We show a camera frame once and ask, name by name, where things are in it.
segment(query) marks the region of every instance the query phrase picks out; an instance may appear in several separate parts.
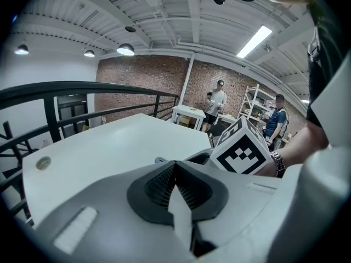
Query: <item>blue shirt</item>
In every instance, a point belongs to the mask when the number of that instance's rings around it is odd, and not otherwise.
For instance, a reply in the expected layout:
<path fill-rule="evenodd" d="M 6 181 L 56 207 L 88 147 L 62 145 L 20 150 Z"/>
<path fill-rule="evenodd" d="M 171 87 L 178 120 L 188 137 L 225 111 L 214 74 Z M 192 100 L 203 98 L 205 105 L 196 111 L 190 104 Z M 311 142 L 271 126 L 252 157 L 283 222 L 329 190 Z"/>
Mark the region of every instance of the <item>blue shirt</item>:
<path fill-rule="evenodd" d="M 275 109 L 271 118 L 269 119 L 267 125 L 265 126 L 265 136 L 272 136 L 273 132 L 275 131 L 278 123 L 284 123 L 286 120 L 286 114 L 284 111 L 279 112 L 278 109 Z"/>

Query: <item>black sleeve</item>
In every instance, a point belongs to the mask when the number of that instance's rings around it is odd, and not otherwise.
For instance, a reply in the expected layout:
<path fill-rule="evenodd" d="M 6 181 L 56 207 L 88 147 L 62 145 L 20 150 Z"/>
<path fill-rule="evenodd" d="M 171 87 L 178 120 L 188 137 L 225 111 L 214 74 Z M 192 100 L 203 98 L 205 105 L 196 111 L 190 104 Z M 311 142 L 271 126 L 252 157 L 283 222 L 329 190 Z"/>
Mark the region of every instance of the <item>black sleeve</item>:
<path fill-rule="evenodd" d="M 309 104 L 307 108 L 306 119 L 315 125 L 321 127 L 319 120 L 311 109 L 311 104 L 321 94 L 326 87 L 326 81 L 322 72 L 321 67 L 309 60 Z"/>

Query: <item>brick wall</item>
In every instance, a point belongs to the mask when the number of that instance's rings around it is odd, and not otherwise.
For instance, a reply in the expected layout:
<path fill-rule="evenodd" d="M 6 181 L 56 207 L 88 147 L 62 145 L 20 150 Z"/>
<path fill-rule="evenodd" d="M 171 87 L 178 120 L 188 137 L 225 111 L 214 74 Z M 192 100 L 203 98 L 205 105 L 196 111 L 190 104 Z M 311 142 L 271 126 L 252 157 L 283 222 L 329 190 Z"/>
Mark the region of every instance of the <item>brick wall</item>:
<path fill-rule="evenodd" d="M 180 95 L 189 61 L 171 56 L 127 56 L 101 60 L 97 70 L 97 82 L 132 85 L 135 87 L 159 90 Z M 154 95 L 133 94 L 95 94 L 95 111 L 111 108 L 154 103 Z M 162 96 L 160 102 L 174 98 Z M 160 105 L 159 109 L 173 106 Z M 153 106 L 128 110 L 106 116 L 106 122 L 128 117 L 138 113 L 151 113 Z M 160 112 L 160 117 L 171 110 Z"/>
<path fill-rule="evenodd" d="M 223 90 L 227 94 L 227 105 L 224 113 L 230 113 L 235 118 L 240 110 L 246 87 L 255 87 L 259 82 L 236 71 L 207 62 L 194 61 L 189 83 L 186 88 L 183 104 L 204 109 L 206 94 L 217 86 L 217 81 L 222 79 L 225 83 Z M 275 95 L 276 92 L 260 84 L 260 89 Z M 286 134 L 295 134 L 305 125 L 305 118 L 290 103 L 286 103 L 286 111 L 290 123 Z"/>
<path fill-rule="evenodd" d="M 189 61 L 173 56 L 134 56 L 101 60 L 97 71 L 97 82 L 133 85 L 136 87 L 161 90 L 180 95 Z M 183 104 L 197 108 L 205 108 L 206 93 L 216 87 L 218 80 L 224 80 L 223 90 L 227 94 L 225 113 L 237 116 L 247 86 L 254 87 L 257 81 L 236 71 L 206 62 L 194 61 L 193 69 L 186 89 Z M 274 95 L 275 92 L 264 85 L 260 88 Z M 130 94 L 97 94 L 95 110 L 100 111 L 120 106 L 138 105 L 155 102 L 155 96 Z M 154 107 L 124 111 L 106 116 L 107 122 L 127 117 L 136 113 L 150 113 Z M 286 110 L 290 116 L 287 133 L 295 134 L 305 124 L 304 117 L 288 102 Z"/>

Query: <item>man in white t-shirt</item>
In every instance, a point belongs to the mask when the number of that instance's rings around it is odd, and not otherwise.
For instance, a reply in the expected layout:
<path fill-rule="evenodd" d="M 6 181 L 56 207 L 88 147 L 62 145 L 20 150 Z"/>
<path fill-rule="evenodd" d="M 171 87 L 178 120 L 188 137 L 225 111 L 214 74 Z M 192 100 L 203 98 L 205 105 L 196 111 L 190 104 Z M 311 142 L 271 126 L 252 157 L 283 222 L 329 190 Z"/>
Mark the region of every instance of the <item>man in white t-shirt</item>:
<path fill-rule="evenodd" d="M 203 120 L 202 132 L 207 132 L 217 118 L 218 111 L 227 104 L 227 95 L 223 92 L 223 80 L 217 82 L 217 88 L 207 93 L 206 118 Z"/>

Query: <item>black shorts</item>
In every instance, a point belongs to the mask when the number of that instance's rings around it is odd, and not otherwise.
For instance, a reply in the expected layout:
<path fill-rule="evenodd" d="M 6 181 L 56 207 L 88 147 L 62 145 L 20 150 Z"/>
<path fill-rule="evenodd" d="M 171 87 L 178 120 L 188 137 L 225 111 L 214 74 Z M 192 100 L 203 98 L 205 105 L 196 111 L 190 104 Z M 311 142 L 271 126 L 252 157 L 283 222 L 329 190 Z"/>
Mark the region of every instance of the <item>black shorts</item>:
<path fill-rule="evenodd" d="M 208 113 L 205 113 L 205 115 L 206 115 L 206 118 L 203 119 L 203 121 L 204 121 L 205 123 L 208 123 L 208 124 L 210 124 L 210 125 L 213 125 L 213 123 L 214 123 L 214 121 L 217 119 L 217 117 L 214 116 L 214 115 L 210 115 L 210 114 L 208 114 Z"/>

